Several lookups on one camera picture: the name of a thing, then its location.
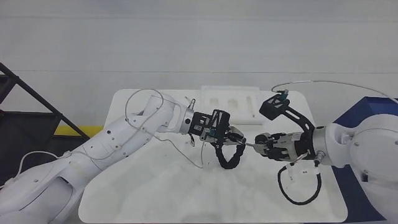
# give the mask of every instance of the white cable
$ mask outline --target white cable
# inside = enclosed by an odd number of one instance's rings
[[[148,117],[144,122],[142,122],[142,124],[141,124],[139,127],[135,127],[135,126],[133,126],[133,125],[130,123],[129,118],[127,117],[127,106],[128,106],[128,104],[129,104],[131,98],[132,98],[134,95],[136,95],[138,92],[144,91],[144,90],[152,90],[152,91],[155,91],[156,93],[158,93],[158,94],[160,95],[160,97],[162,98],[162,103],[161,103],[160,106],[156,109],[156,111],[154,111],[151,115],[149,115],[149,117]],[[138,131],[139,131],[139,130],[142,130],[142,127],[143,127],[143,125],[146,123],[146,121],[148,121],[153,115],[155,115],[155,114],[160,110],[160,108],[163,106],[163,103],[164,103],[164,97],[163,97],[163,95],[161,94],[161,92],[157,91],[156,89],[140,89],[140,90],[134,92],[134,93],[127,99],[126,105],[124,106],[124,118],[126,119],[126,122],[127,122],[131,127],[133,127],[134,129],[136,129],[136,130],[138,130]],[[138,133],[138,131],[135,132],[135,133],[132,135],[131,138],[133,138],[133,137]],[[170,142],[170,143],[173,145],[173,147],[174,147],[179,153],[181,153],[181,155],[183,155],[188,161],[190,161],[194,166],[198,167],[199,169],[203,169],[203,146],[204,146],[204,143],[202,144],[201,151],[200,151],[201,166],[198,166],[198,165],[195,164],[191,159],[189,159],[182,151],[180,151],[180,150],[175,146],[175,144],[174,144],[171,140],[169,140],[169,139],[160,139],[160,138],[158,138],[157,136],[155,136],[154,134],[149,133],[149,132],[146,131],[146,130],[145,130],[145,132],[146,132],[147,134],[150,134],[152,137],[156,138],[156,139],[159,140],[159,141],[162,141],[162,142],[168,141],[168,142]]]
[[[369,88],[369,87],[366,87],[366,86],[353,84],[353,83],[338,82],[338,81],[334,81],[334,80],[302,80],[302,81],[296,81],[296,82],[285,82],[285,83],[281,83],[281,84],[278,84],[276,86],[273,86],[271,91],[273,91],[274,93],[277,93],[274,89],[279,87],[279,86],[283,86],[283,85],[298,84],[298,83],[313,83],[313,82],[328,82],[328,83],[336,83],[336,84],[343,84],[343,85],[348,85],[348,86],[355,86],[355,87],[358,87],[358,88],[364,88],[364,89],[367,89],[367,90],[374,91],[376,93],[380,93],[381,95],[384,95],[385,97],[389,98],[390,100],[392,100],[393,102],[398,104],[398,101],[394,97],[389,96],[388,94],[383,93],[383,92],[381,92],[379,90],[376,90],[376,89],[373,89],[373,88]]]
[[[17,173],[17,175],[14,177],[14,179],[17,179],[17,177],[19,177],[19,175],[21,174],[21,172],[22,172],[22,166],[24,165],[24,160],[25,160],[25,158],[26,158],[27,156],[31,155],[31,154],[34,154],[34,153],[44,153],[44,154],[48,154],[48,155],[51,155],[51,156],[55,157],[56,159],[60,159],[60,158],[61,158],[61,157],[57,157],[55,154],[52,154],[51,152],[47,152],[47,151],[31,151],[31,152],[28,152],[27,154],[25,154],[25,155],[22,157],[22,159],[21,159],[21,161],[20,161],[20,163],[19,163],[18,173]]]

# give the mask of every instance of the black bracket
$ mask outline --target black bracket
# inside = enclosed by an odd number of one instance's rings
[[[305,147],[305,150],[307,147],[310,147],[310,154],[307,157],[313,159],[315,158],[315,151],[312,145],[312,137],[315,127],[309,119],[289,106],[290,101],[287,99],[287,94],[287,90],[278,91],[278,94],[262,103],[259,112],[269,120],[274,120],[280,115],[284,115],[294,123],[298,124],[303,130],[303,134],[300,137],[300,143],[308,144],[301,146]]]

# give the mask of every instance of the wire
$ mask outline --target wire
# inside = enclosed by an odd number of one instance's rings
[[[367,90],[374,91],[376,93],[380,93],[381,95],[384,95],[385,97],[389,98],[390,100],[392,100],[393,102],[398,104],[398,101],[394,97],[392,97],[392,96],[390,96],[390,95],[388,95],[386,93],[383,93],[383,92],[381,92],[379,90],[376,90],[376,89],[373,89],[373,88],[369,88],[367,86],[357,85],[357,84],[354,84],[354,83],[338,82],[338,81],[334,81],[334,80],[302,80],[302,81],[296,81],[296,82],[285,82],[285,83],[281,83],[281,84],[278,84],[276,86],[273,86],[271,91],[274,92],[274,93],[277,93],[277,91],[275,91],[275,88],[277,88],[279,86],[284,86],[284,85],[289,85],[289,84],[298,84],[298,83],[313,83],[313,82],[314,83],[315,82],[336,83],[336,84],[343,84],[343,85],[348,85],[348,86],[355,86],[357,88],[364,88],[364,89],[367,89]]]
[[[162,99],[162,103],[160,104],[160,106],[159,106],[158,108],[156,108],[156,111],[154,111],[151,115],[148,116],[148,118],[147,118],[144,122],[142,122],[142,124],[141,124],[141,125],[139,126],[139,128],[138,128],[138,127],[136,127],[136,126],[133,126],[133,125],[130,123],[129,118],[127,117],[127,106],[128,106],[128,104],[129,104],[131,98],[132,98],[134,95],[136,95],[136,94],[139,93],[140,91],[144,91],[144,90],[152,90],[152,91],[155,91],[156,93],[158,93],[158,94],[160,95],[161,99]],[[126,119],[126,122],[127,122],[131,127],[133,127],[134,129],[136,129],[136,130],[142,130],[142,127],[144,126],[144,124],[145,124],[153,115],[155,115],[155,114],[161,109],[161,107],[163,106],[163,103],[164,103],[164,97],[163,97],[163,95],[161,94],[161,92],[159,92],[159,91],[156,90],[156,89],[140,89],[140,90],[134,92],[134,93],[127,99],[126,105],[124,106],[124,117],[125,117],[125,119]],[[173,143],[173,141],[171,141],[171,140],[169,140],[169,139],[161,139],[161,138],[158,138],[157,136],[155,136],[155,134],[149,133],[149,132],[146,131],[146,130],[143,130],[143,131],[145,131],[147,134],[150,134],[153,138],[156,138],[156,139],[159,140],[159,141],[162,141],[162,142],[168,141],[168,142],[170,142],[170,143],[173,145],[173,147],[174,147],[181,155],[183,155],[188,161],[190,161],[194,166],[198,167],[199,169],[203,169],[203,146],[205,145],[205,143],[202,144],[202,147],[201,147],[201,150],[200,150],[201,166],[199,166],[199,165],[195,164],[189,157],[187,157],[182,151],[180,151],[180,150],[175,146],[175,144]],[[138,132],[135,132],[135,133],[132,135],[131,138],[133,138],[137,133],[138,133]]]
[[[28,152],[27,154],[25,154],[25,155],[22,157],[22,159],[21,159],[21,161],[20,161],[20,163],[19,163],[18,173],[17,173],[17,175],[14,177],[14,179],[17,179],[17,177],[19,177],[19,175],[21,174],[21,172],[22,172],[22,166],[24,165],[24,160],[25,160],[25,158],[26,158],[27,156],[31,155],[31,154],[34,154],[34,153],[44,153],[44,154],[48,154],[48,155],[51,155],[51,156],[55,157],[56,159],[60,159],[60,158],[63,157],[63,156],[57,157],[55,154],[52,154],[51,152],[47,152],[47,151],[31,151],[31,152]]]
[[[319,162],[318,162],[318,161],[315,161],[315,167],[317,168],[318,166],[319,166]],[[296,202],[295,200],[292,200],[292,199],[286,194],[286,192],[285,192],[285,190],[284,190],[284,188],[283,188],[283,186],[282,186],[282,182],[281,182],[281,180],[280,180],[280,175],[281,175],[282,172],[285,171],[286,169],[287,169],[287,167],[286,167],[286,166],[283,166],[283,168],[281,168],[280,171],[278,172],[278,186],[279,186],[280,191],[281,191],[282,194],[284,195],[284,197],[285,197],[288,201],[290,201],[292,204],[294,204],[294,205],[299,205],[299,206],[307,205],[307,204],[309,204],[310,202],[314,201],[314,200],[318,197],[319,192],[321,191],[321,187],[322,187],[321,173],[317,173],[318,184],[317,184],[317,189],[316,189],[315,193],[314,193],[308,200],[306,200],[306,201],[304,201],[304,202]]]

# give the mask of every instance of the concrete floor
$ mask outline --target concrete floor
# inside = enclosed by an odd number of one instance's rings
[[[121,88],[360,83],[398,96],[398,0],[0,0],[1,61],[79,125]],[[317,124],[366,90],[296,85]],[[21,90],[6,110],[41,110]]]

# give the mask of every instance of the black cable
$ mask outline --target black cable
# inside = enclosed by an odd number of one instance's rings
[[[317,168],[318,166],[319,166],[319,162],[318,162],[318,161],[315,161],[315,167]],[[302,205],[307,205],[308,203],[314,201],[314,200],[318,197],[319,192],[321,191],[321,187],[322,187],[321,173],[318,173],[318,174],[317,174],[318,185],[317,185],[317,190],[315,191],[314,195],[311,196],[308,200],[306,200],[306,201],[304,201],[304,202],[296,202],[296,201],[292,200],[292,199],[286,194],[286,192],[284,191],[284,188],[283,188],[283,186],[282,186],[282,182],[280,181],[280,175],[281,175],[282,172],[285,171],[285,170],[287,170],[287,168],[286,168],[286,166],[283,166],[283,168],[281,168],[280,171],[278,172],[278,184],[279,184],[279,189],[280,189],[280,191],[282,192],[282,194],[284,195],[284,197],[285,197],[288,201],[290,201],[290,202],[291,202],[292,204],[294,204],[294,205],[302,206]]]
[[[224,169],[234,169],[236,166],[238,166],[241,160],[241,156],[243,155],[244,148],[246,147],[245,144],[237,145],[235,154],[232,156],[232,158],[229,161],[227,161],[224,157],[222,150],[223,144],[222,143],[218,144],[216,142],[212,142],[210,144],[214,147],[216,151],[216,156],[218,158],[218,162],[220,163],[220,166]]]

